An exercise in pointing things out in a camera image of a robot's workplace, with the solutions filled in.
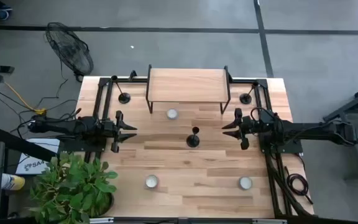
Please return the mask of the black diagonal strut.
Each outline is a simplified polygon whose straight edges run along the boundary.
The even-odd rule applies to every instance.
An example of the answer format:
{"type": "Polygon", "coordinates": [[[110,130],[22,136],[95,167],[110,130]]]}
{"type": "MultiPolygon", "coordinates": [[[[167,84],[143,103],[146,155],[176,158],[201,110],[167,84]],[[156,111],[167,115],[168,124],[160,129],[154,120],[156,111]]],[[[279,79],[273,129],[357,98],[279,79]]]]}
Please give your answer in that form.
{"type": "Polygon", "coordinates": [[[26,141],[25,139],[21,139],[1,129],[0,142],[3,142],[9,149],[19,151],[21,153],[27,154],[30,157],[34,157],[46,162],[50,162],[53,157],[57,156],[56,152],[49,151],[42,146],[26,141]]]}

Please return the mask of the tall black candlestick holder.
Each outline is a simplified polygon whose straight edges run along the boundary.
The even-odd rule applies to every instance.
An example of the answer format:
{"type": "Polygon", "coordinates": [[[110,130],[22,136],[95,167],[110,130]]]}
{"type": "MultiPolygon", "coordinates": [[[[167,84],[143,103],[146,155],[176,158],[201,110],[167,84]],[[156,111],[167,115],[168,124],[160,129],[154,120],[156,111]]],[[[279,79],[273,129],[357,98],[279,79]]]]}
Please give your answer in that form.
{"type": "Polygon", "coordinates": [[[118,96],[119,102],[120,102],[121,104],[126,104],[126,103],[130,102],[131,96],[130,96],[130,94],[128,94],[128,93],[126,93],[126,92],[123,92],[123,91],[121,90],[121,87],[120,87],[119,84],[118,84],[118,77],[115,76],[115,75],[113,75],[113,76],[111,77],[111,80],[112,80],[112,82],[113,82],[113,83],[118,87],[118,89],[119,89],[119,92],[120,92],[120,95],[118,96]]]}

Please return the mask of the medium black candlestick holder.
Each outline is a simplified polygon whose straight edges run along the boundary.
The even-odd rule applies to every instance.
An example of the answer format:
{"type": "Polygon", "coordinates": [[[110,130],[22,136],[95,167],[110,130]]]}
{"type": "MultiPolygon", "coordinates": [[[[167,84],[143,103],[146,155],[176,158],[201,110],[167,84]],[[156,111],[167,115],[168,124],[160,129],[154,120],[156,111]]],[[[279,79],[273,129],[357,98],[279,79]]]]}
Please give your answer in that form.
{"type": "Polygon", "coordinates": [[[192,128],[192,134],[186,138],[186,143],[189,147],[197,147],[199,145],[200,139],[197,136],[199,131],[200,131],[199,127],[195,126],[192,128]]]}

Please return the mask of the pink patterned candle tin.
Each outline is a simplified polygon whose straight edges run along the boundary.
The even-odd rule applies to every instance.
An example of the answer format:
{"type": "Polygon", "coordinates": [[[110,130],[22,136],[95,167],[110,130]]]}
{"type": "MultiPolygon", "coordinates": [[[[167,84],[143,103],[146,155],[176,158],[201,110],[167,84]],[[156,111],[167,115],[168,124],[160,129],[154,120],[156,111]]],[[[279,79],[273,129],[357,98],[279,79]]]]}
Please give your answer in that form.
{"type": "Polygon", "coordinates": [[[149,189],[154,189],[158,186],[159,179],[156,175],[148,175],[145,179],[145,186],[149,189]]]}

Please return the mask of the small round candle tin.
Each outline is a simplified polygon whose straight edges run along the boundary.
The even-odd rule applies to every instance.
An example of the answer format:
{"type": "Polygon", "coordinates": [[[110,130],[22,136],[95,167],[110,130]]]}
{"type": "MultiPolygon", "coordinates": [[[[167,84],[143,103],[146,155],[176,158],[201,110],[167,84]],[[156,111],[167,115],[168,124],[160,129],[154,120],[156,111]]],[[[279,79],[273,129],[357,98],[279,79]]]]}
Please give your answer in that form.
{"type": "Polygon", "coordinates": [[[252,188],[252,179],[250,177],[240,177],[238,185],[242,190],[249,190],[252,188]]]}

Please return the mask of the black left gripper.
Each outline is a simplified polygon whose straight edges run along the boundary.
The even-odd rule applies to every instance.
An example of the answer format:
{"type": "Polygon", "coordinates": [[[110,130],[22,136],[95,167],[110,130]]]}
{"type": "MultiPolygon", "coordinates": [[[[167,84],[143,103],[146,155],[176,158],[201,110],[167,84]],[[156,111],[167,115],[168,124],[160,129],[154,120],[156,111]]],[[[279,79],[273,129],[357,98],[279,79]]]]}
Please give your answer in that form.
{"type": "Polygon", "coordinates": [[[119,152],[119,143],[123,143],[129,138],[136,136],[136,133],[121,133],[121,129],[123,130],[137,130],[137,128],[130,126],[123,122],[123,113],[122,111],[116,111],[116,122],[114,123],[111,120],[104,120],[102,122],[102,136],[105,138],[113,138],[113,142],[111,144],[111,150],[114,153],[119,152]]]}

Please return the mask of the wooden shelf riser black legs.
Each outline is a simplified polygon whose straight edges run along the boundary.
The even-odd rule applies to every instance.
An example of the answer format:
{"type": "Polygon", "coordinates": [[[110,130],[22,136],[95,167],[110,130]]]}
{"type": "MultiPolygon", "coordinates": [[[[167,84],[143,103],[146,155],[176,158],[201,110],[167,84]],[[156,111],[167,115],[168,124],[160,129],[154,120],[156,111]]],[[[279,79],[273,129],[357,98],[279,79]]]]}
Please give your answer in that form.
{"type": "Polygon", "coordinates": [[[149,112],[154,103],[218,103],[223,114],[231,101],[228,67],[153,68],[149,65],[145,100],[149,112]]]}

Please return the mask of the silver aluminium frame bar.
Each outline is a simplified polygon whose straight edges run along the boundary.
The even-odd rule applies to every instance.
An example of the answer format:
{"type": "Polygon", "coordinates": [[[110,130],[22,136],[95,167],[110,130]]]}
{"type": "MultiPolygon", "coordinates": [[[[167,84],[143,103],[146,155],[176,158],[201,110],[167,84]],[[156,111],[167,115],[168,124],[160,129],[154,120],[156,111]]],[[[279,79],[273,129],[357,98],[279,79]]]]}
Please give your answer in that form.
{"type": "Polygon", "coordinates": [[[187,218],[187,217],[102,217],[91,224],[288,224],[287,220],[269,218],[187,218]]]}

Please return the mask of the short black candlestick holder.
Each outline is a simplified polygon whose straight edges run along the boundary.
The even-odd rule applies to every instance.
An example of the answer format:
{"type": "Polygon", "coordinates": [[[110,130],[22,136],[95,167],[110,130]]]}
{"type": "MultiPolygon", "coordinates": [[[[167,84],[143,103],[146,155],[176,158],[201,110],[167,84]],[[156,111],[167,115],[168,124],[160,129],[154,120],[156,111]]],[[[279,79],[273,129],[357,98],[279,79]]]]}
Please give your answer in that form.
{"type": "Polygon", "coordinates": [[[242,103],[242,104],[245,104],[245,105],[248,105],[251,103],[252,101],[252,96],[250,95],[256,87],[258,87],[259,83],[257,81],[254,81],[252,83],[252,86],[251,86],[251,89],[249,90],[248,93],[242,93],[240,96],[239,96],[239,101],[242,103]]]}

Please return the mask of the green potted plant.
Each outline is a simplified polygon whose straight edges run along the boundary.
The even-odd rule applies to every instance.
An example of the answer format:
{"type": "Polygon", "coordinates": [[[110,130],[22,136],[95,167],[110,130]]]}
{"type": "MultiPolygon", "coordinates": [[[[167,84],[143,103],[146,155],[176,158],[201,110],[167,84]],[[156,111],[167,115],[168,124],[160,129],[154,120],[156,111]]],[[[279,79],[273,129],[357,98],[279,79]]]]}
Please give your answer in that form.
{"type": "Polygon", "coordinates": [[[90,224],[112,207],[117,188],[111,181],[118,173],[107,162],[63,152],[46,166],[30,187],[35,207],[29,211],[37,224],[90,224]]]}

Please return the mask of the white printed box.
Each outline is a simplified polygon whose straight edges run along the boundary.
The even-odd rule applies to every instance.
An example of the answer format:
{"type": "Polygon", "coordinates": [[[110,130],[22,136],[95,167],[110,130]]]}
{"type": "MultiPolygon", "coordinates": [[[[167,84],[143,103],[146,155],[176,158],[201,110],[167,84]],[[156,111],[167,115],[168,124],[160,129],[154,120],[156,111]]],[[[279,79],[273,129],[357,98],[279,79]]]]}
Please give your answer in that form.
{"type": "Polygon", "coordinates": [[[60,141],[58,139],[48,138],[30,138],[31,151],[29,154],[22,153],[16,167],[16,175],[39,175],[47,168],[48,160],[39,159],[40,152],[38,148],[44,148],[54,154],[58,152],[60,141]]]}

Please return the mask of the black floor fan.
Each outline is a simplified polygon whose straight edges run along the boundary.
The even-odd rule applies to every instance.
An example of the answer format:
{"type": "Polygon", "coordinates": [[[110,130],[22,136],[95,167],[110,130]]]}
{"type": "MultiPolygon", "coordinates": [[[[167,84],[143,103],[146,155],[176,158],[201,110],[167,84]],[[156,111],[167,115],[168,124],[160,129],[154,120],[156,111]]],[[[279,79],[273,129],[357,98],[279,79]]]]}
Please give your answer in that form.
{"type": "Polygon", "coordinates": [[[86,42],[81,40],[68,26],[61,22],[49,22],[45,30],[47,42],[75,76],[82,82],[94,69],[93,59],[86,42]]]}

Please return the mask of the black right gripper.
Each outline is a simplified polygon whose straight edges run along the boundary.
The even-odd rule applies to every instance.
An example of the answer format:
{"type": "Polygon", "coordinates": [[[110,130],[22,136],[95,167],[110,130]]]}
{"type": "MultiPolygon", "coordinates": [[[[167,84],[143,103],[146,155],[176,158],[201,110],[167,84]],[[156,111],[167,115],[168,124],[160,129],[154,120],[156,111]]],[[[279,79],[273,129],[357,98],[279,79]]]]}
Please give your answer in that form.
{"type": "Polygon", "coordinates": [[[246,134],[255,133],[257,130],[257,122],[250,116],[243,116],[242,110],[236,108],[234,110],[235,120],[225,126],[222,129],[232,129],[238,127],[236,131],[225,131],[223,134],[234,137],[241,141],[241,149],[246,150],[249,147],[249,140],[246,138],[246,134]]]}

